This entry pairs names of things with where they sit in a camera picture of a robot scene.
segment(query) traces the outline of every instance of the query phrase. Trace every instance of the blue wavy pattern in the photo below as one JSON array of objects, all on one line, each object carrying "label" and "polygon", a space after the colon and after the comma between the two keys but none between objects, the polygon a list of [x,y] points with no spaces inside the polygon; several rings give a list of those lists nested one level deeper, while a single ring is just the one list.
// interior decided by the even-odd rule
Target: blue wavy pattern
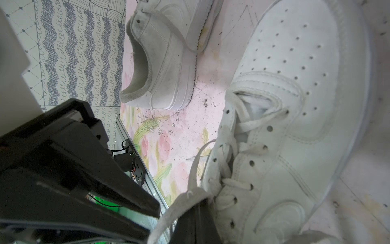
[{"label": "blue wavy pattern", "polygon": [[60,93],[57,90],[58,73],[56,63],[58,55],[54,48],[54,43],[57,40],[57,32],[52,24],[54,16],[53,3],[50,0],[42,0],[42,14],[40,16],[43,27],[45,28],[45,37],[43,39],[43,46],[47,51],[47,60],[45,68],[48,73],[48,80],[46,83],[49,92],[48,105],[57,105]]},{"label": "blue wavy pattern", "polygon": [[103,41],[103,53],[101,55],[101,59],[103,61],[103,69],[100,72],[100,76],[102,79],[102,84],[100,87],[100,106],[106,106],[107,103],[107,88],[108,88],[108,71],[110,70],[110,63],[108,62],[108,56],[110,55],[111,52],[111,46],[108,38],[110,37],[111,33],[111,23],[108,18],[103,17],[103,22],[104,22],[104,29],[103,29],[103,34],[102,34],[102,41]]},{"label": "blue wavy pattern", "polygon": [[94,99],[94,95],[92,94],[92,88],[94,86],[94,79],[92,76],[92,71],[95,67],[95,60],[92,57],[92,54],[95,50],[95,41],[92,37],[92,31],[95,28],[95,20],[90,11],[84,10],[84,13],[87,17],[87,23],[85,25],[85,38],[87,39],[87,47],[85,49],[85,57],[87,58],[87,66],[85,67],[84,73],[87,78],[87,84],[85,85],[85,101],[88,103],[92,103]]},{"label": "blue wavy pattern", "polygon": [[120,106],[119,93],[122,87],[123,70],[123,45],[124,45],[124,24],[118,23],[119,36],[117,39],[118,55],[116,58],[117,71],[115,73],[114,103],[113,106]]},{"label": "blue wavy pattern", "polygon": [[73,28],[76,25],[76,12],[73,6],[67,2],[63,2],[63,5],[66,9],[66,19],[64,23],[65,32],[68,35],[68,41],[65,46],[65,51],[69,56],[68,64],[66,65],[66,72],[68,73],[68,84],[66,85],[69,97],[77,98],[76,85],[77,85],[77,76],[76,76],[76,65],[78,59],[76,57],[76,46],[78,40],[76,38],[76,33]]}]

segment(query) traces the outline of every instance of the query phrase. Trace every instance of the white shoelace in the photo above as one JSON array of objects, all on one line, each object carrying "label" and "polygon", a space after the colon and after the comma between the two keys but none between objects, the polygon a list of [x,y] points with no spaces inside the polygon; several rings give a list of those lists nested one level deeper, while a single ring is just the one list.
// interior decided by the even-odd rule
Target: white shoelace
[{"label": "white shoelace", "polygon": [[[149,2],[149,0],[139,0],[139,1],[145,2],[145,3]],[[195,53],[201,53],[201,52],[203,52],[203,50],[207,46],[207,43],[208,43],[209,38],[210,38],[211,31],[212,31],[214,23],[215,23],[215,19],[217,18],[219,12],[221,11],[222,4],[223,4],[224,0],[215,0],[215,1],[217,1],[217,3],[216,3],[216,7],[215,7],[215,9],[214,9],[214,11],[212,13],[212,15],[213,15],[213,25],[211,26],[210,30],[207,32],[207,36],[206,36],[206,39],[205,39],[204,44],[202,45],[202,47],[201,48],[196,48],[196,49],[193,49],[193,48],[188,46],[187,41],[184,38],[184,36],[181,33],[181,31],[164,14],[162,14],[158,10],[155,10],[155,9],[152,9],[152,8],[143,8],[141,11],[143,13],[151,14],[151,15],[155,16],[156,18],[158,18],[159,20],[161,20],[161,22],[163,22],[173,32],[173,34],[175,34],[175,36],[177,38],[179,38],[180,41],[184,43],[184,45],[186,45],[186,47],[189,50],[191,50],[192,52],[195,52]]]},{"label": "white shoelace", "polygon": [[[170,208],[164,213],[164,215],[160,218],[156,228],[152,231],[149,236],[148,244],[157,243],[159,237],[162,233],[169,228],[173,222],[181,217],[185,212],[190,210],[193,206],[203,201],[206,198],[215,197],[215,209],[216,211],[221,211],[223,209],[229,208],[233,206],[236,202],[235,196],[232,195],[220,195],[220,191],[223,186],[230,186],[242,189],[244,191],[250,191],[253,189],[253,185],[250,182],[239,182],[237,180],[231,179],[232,172],[230,171],[230,167],[228,162],[231,157],[234,157],[234,162],[239,153],[256,153],[256,154],[264,154],[268,151],[268,148],[265,144],[258,144],[255,146],[250,146],[245,142],[237,142],[234,135],[240,133],[247,133],[253,129],[257,129],[268,121],[273,119],[282,119],[287,116],[289,111],[287,109],[278,109],[277,111],[272,111],[271,105],[265,99],[261,99],[261,94],[239,94],[241,91],[236,86],[232,85],[226,92],[226,102],[231,104],[236,109],[236,116],[239,119],[239,123],[236,124],[234,133],[227,127],[222,126],[220,128],[220,132],[218,133],[219,137],[222,137],[222,146],[218,147],[216,150],[216,158],[211,160],[210,163],[218,164],[218,168],[220,174],[222,176],[221,181],[217,181],[214,179],[210,179],[210,191],[206,192],[204,189],[197,186],[197,168],[199,165],[200,155],[206,147],[216,140],[212,140],[206,143],[195,156],[195,159],[192,163],[190,175],[188,179],[188,191],[180,194],[175,202],[170,206]],[[265,114],[263,114],[260,119],[251,120],[249,112],[245,107],[246,103],[254,104],[257,106],[261,106],[265,109],[268,109]],[[326,235],[322,232],[305,232],[302,235],[292,238],[287,241],[286,244],[295,244],[295,243],[311,243],[312,240],[323,240],[329,239],[332,244],[339,244],[339,240],[329,235]]]}]

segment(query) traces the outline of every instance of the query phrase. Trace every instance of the wavy line pattern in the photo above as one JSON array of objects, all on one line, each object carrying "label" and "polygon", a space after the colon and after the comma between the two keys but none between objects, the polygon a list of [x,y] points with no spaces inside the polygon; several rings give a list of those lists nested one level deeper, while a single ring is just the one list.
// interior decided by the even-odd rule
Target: wavy line pattern
[{"label": "wavy line pattern", "polygon": [[64,34],[64,29],[63,29],[63,24],[62,24],[62,18],[64,16],[64,12],[62,11],[61,7],[61,0],[55,0],[55,5],[56,5],[56,13],[57,13],[57,18],[56,20],[56,27],[57,27],[57,44],[56,44],[56,49],[57,53],[59,56],[59,62],[57,64],[57,71],[59,71],[59,83],[58,83],[58,88],[60,89],[60,94],[61,94],[61,99],[60,103],[66,101],[68,99],[68,94],[66,91],[66,81],[67,81],[67,73],[65,71],[65,66],[67,64],[68,57],[66,56],[64,52],[64,43],[66,42],[66,36]]},{"label": "wavy line pattern", "polygon": [[104,22],[104,29],[103,29],[103,34],[102,34],[102,40],[103,40],[103,53],[101,55],[101,59],[103,61],[103,69],[100,72],[100,77],[102,79],[102,84],[100,87],[100,95],[101,95],[101,100],[100,100],[100,106],[105,106],[107,102],[107,88],[108,88],[108,71],[110,69],[110,64],[108,62],[108,56],[110,55],[111,52],[111,46],[110,46],[110,41],[108,38],[110,37],[111,33],[111,24],[108,18],[103,17],[103,22]]},{"label": "wavy line pattern", "polygon": [[96,15],[96,29],[95,29],[95,42],[96,42],[96,48],[94,52],[94,58],[96,62],[96,67],[94,70],[94,79],[95,79],[95,86],[94,86],[94,105],[99,105],[98,101],[100,100],[100,71],[102,69],[102,63],[100,60],[101,56],[101,50],[103,49],[102,43],[101,43],[101,17],[99,15]]},{"label": "wavy line pattern", "polygon": [[122,86],[123,70],[123,46],[124,46],[124,24],[118,23],[119,35],[117,38],[118,55],[116,58],[117,71],[115,73],[114,103],[113,106],[120,106],[119,93]]},{"label": "wavy line pattern", "polygon": [[61,0],[35,0],[45,105],[89,102],[115,145],[124,24]]},{"label": "wavy line pattern", "polygon": [[73,28],[76,24],[76,13],[73,6],[67,2],[63,2],[63,5],[66,9],[66,19],[64,23],[65,32],[68,35],[68,41],[65,46],[65,51],[69,56],[68,64],[66,65],[66,72],[68,73],[68,84],[66,85],[69,97],[77,98],[76,85],[77,85],[77,76],[76,76],[76,65],[78,59],[76,57],[76,45],[78,40],[76,38],[76,33]]},{"label": "wavy line pattern", "polygon": [[[118,36],[118,28],[117,26],[112,23],[112,31],[111,31],[111,44],[114,44],[117,36]],[[117,56],[118,53],[118,47],[116,45],[111,45],[111,53],[110,53],[110,75],[108,77],[109,86],[108,86],[108,101],[107,101],[107,106],[112,106],[112,102],[114,100],[114,87],[115,87],[115,71],[118,68],[117,64],[115,63],[115,57]]]},{"label": "wavy line pattern", "polygon": [[84,41],[84,34],[83,34],[83,27],[84,27],[84,15],[80,7],[76,7],[77,10],[77,55],[78,55],[78,67],[77,67],[77,74],[78,74],[78,99],[83,100],[85,99],[85,93],[84,93],[84,84],[85,84],[85,76],[84,76],[84,69],[85,69],[85,56],[83,53],[85,41]]},{"label": "wavy line pattern", "polygon": [[87,39],[87,47],[85,49],[85,56],[87,58],[87,66],[84,70],[85,76],[87,78],[87,84],[85,85],[85,95],[86,95],[86,101],[88,103],[91,103],[94,99],[94,95],[92,94],[92,88],[94,86],[94,79],[92,77],[92,70],[95,66],[94,58],[92,57],[92,54],[95,50],[95,41],[92,37],[93,29],[95,28],[95,21],[94,17],[91,12],[84,10],[84,13],[87,17],[87,24],[85,26],[84,34],[85,38]]},{"label": "wavy line pattern", "polygon": [[42,14],[40,20],[46,30],[43,46],[48,53],[44,65],[49,76],[46,85],[49,92],[48,105],[57,105],[60,97],[60,93],[57,90],[58,73],[56,63],[58,61],[58,55],[54,48],[54,43],[57,40],[57,32],[52,24],[53,16],[54,7],[52,2],[50,0],[42,0]]}]

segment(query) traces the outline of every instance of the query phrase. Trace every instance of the floor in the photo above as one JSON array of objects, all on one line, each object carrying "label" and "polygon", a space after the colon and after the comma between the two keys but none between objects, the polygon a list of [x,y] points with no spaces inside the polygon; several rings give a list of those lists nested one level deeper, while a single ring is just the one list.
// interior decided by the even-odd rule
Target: floor
[{"label": "floor", "polygon": [[4,0],[0,8],[30,60],[22,76],[42,110],[89,102],[113,149],[126,0]]}]

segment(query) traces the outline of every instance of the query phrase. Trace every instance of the white sneaker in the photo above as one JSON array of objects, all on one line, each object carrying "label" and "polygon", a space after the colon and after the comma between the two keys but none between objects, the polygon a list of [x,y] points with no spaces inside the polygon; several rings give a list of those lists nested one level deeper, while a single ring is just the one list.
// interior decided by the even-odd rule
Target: white sneaker
[{"label": "white sneaker", "polygon": [[352,0],[275,3],[255,28],[226,91],[204,190],[196,185],[199,153],[189,191],[162,217],[151,242],[176,213],[211,196],[226,243],[336,243],[318,232],[294,236],[364,133],[372,71],[369,31]]},{"label": "white sneaker", "polygon": [[[120,93],[123,103],[178,110],[191,100],[198,42],[214,0],[138,0],[126,25],[133,46],[134,75]],[[222,6],[215,8],[214,19]]]}]

